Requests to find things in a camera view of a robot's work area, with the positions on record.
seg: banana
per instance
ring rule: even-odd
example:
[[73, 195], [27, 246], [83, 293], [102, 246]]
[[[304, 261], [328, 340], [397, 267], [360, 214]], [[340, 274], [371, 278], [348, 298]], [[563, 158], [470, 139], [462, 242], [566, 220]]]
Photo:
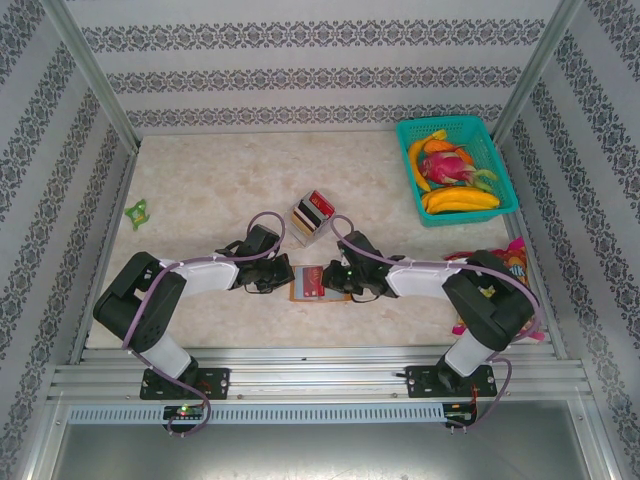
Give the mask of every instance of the banana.
[[498, 197], [473, 187], [439, 188], [438, 190], [444, 191], [439, 195], [429, 197], [429, 207], [436, 207], [446, 202], [474, 203], [490, 208], [495, 208], [500, 205], [500, 199]]
[[480, 210], [491, 210], [495, 207], [489, 207], [487, 205], [478, 205], [476, 203], [464, 203], [464, 202], [442, 202], [435, 207], [427, 207], [427, 213], [429, 215], [435, 215], [440, 212], [477, 212]]
[[420, 169], [418, 168], [418, 157], [420, 156], [420, 152], [424, 147], [424, 144], [428, 142], [427, 138], [423, 138], [422, 140], [418, 140], [417, 142], [413, 142], [409, 147], [409, 163], [411, 163], [411, 172], [413, 173], [413, 179], [416, 184], [423, 189], [425, 192], [431, 191], [431, 186], [424, 179], [422, 174], [420, 173]]
[[422, 206], [429, 214], [445, 211], [489, 210], [499, 205], [498, 197], [474, 187], [438, 188], [422, 196]]
[[422, 149], [424, 148], [425, 144], [428, 141], [444, 140], [445, 138], [447, 138], [447, 132], [444, 130], [438, 130], [433, 132], [428, 137], [423, 138], [422, 140], [413, 142], [409, 147], [409, 151], [407, 154], [409, 156], [409, 163], [411, 164], [411, 172], [413, 173], [413, 179], [415, 180], [416, 184], [425, 192], [430, 192], [431, 186], [424, 179], [424, 177], [420, 173], [420, 169], [418, 168], [418, 159], [420, 158], [420, 152], [422, 152]]

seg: beige floor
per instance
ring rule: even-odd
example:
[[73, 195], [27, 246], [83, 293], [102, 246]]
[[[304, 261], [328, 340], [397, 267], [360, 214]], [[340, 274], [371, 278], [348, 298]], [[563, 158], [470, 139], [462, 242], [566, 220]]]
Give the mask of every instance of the beige floor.
[[[508, 243], [500, 218], [422, 227], [394, 132], [146, 137], [127, 206], [146, 199], [151, 219], [137, 232], [128, 218], [121, 219], [105, 286], [137, 251], [176, 260], [210, 254], [243, 239], [254, 214], [284, 213], [314, 188], [385, 255], [439, 259]], [[265, 224], [277, 227], [271, 219]], [[283, 249], [298, 265], [338, 258], [331, 233], [307, 249], [287, 236]], [[292, 303], [288, 295], [285, 287], [271, 295], [235, 290], [185, 298], [169, 331], [185, 347], [435, 345], [455, 340], [455, 312], [444, 300], [311, 305]], [[94, 322], [88, 347], [119, 344]]]

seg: bracket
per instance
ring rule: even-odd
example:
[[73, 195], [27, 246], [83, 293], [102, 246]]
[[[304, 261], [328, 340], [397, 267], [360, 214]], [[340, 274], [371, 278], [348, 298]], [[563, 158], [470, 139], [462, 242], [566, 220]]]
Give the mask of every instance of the bracket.
[[[229, 392], [231, 370], [228, 368], [198, 368], [193, 386], [202, 391], [209, 400], [226, 400]], [[176, 387], [146, 369], [140, 386], [142, 400], [198, 400], [194, 393]]]
[[498, 394], [493, 368], [480, 365], [466, 378], [459, 389], [451, 391], [438, 380], [438, 368], [435, 365], [413, 365], [405, 368], [409, 398], [452, 398], [472, 397], [472, 388], [477, 388], [478, 397], [495, 397]]

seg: teal basket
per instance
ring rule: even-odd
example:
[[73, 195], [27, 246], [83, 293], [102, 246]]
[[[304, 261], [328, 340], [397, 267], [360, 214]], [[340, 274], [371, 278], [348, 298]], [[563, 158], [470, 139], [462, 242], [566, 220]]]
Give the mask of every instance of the teal basket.
[[[491, 185], [493, 194], [500, 199], [498, 208], [480, 212], [440, 213], [438, 215], [429, 215], [424, 211], [421, 200], [424, 191], [416, 185], [409, 162], [408, 150], [413, 142], [441, 129], [447, 131], [448, 142], [462, 146], [473, 157], [474, 166], [478, 170], [486, 168], [496, 174], [498, 180], [495, 182], [487, 178], [483, 178], [483, 180]], [[502, 160], [489, 137], [489, 132], [487, 132], [487, 128], [480, 118], [460, 115], [404, 120], [396, 127], [396, 133], [402, 149], [402, 158], [407, 169], [407, 175], [409, 175], [413, 199], [420, 214], [420, 223], [425, 227], [486, 222], [498, 215], [514, 212], [518, 208], [518, 198], [513, 191], [509, 175], [507, 175]], [[433, 182], [429, 182], [429, 184], [433, 189], [442, 187]]]

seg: wallpaper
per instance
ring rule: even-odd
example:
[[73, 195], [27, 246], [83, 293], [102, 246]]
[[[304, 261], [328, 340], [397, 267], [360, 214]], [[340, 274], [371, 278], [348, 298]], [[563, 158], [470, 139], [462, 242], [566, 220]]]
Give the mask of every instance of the wallpaper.
[[502, 146], [622, 478], [640, 478], [639, 26], [633, 2], [585, 2]]
[[489, 127], [558, 0], [78, 0], [69, 8], [141, 135]]
[[66, 363], [128, 153], [36, 1], [0, 2], [0, 479]]

